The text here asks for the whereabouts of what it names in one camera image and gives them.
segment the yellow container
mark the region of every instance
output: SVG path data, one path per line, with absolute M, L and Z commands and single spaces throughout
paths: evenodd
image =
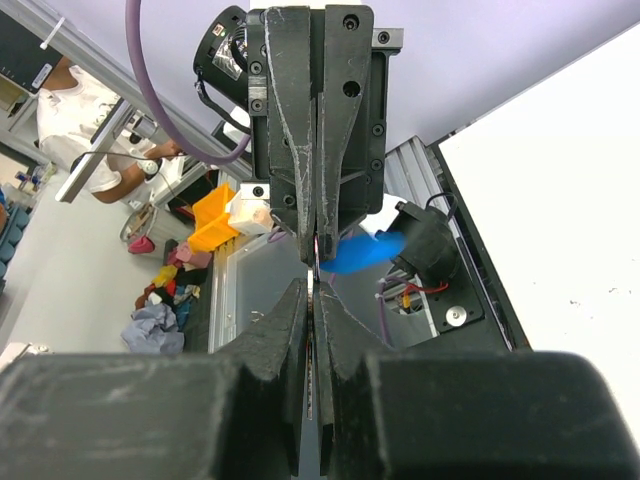
M 212 252 L 240 235 L 227 224 L 230 215 L 224 211 L 234 195 L 235 192 L 225 183 L 193 206 L 196 231 L 189 237 L 189 247 L 193 253 Z

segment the table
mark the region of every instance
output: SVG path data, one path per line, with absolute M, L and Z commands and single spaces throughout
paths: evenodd
M 440 144 L 532 347 L 589 359 L 637 444 L 639 50 L 636 26 Z

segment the blue chair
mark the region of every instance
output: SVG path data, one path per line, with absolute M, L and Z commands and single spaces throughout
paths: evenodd
M 29 215 L 18 206 L 9 208 L 9 219 L 0 234 L 0 279 L 7 273 L 7 264 L 16 253 L 16 245 L 22 240 L 22 231 L 29 224 Z

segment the label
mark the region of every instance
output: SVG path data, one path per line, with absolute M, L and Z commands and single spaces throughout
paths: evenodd
M 40 70 L 40 73 L 35 78 L 31 86 L 33 88 L 40 88 L 44 83 L 44 81 L 47 79 L 47 76 L 51 73 L 51 70 L 53 70 L 53 67 L 51 66 L 51 64 L 45 63 L 44 67 L 42 67 L 42 70 Z

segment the red wire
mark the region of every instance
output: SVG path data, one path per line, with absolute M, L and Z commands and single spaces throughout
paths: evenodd
M 449 288 L 449 284 L 445 283 L 444 285 L 440 285 L 437 288 L 423 288 L 423 287 L 419 287 L 418 285 L 414 284 L 414 283 L 410 283 L 409 285 L 407 285 L 407 288 L 404 290 L 404 294 L 408 294 L 411 290 L 418 290 L 419 292 L 424 292 L 426 294 L 433 294 L 433 293 L 440 293 L 440 292 L 444 292 L 447 288 Z

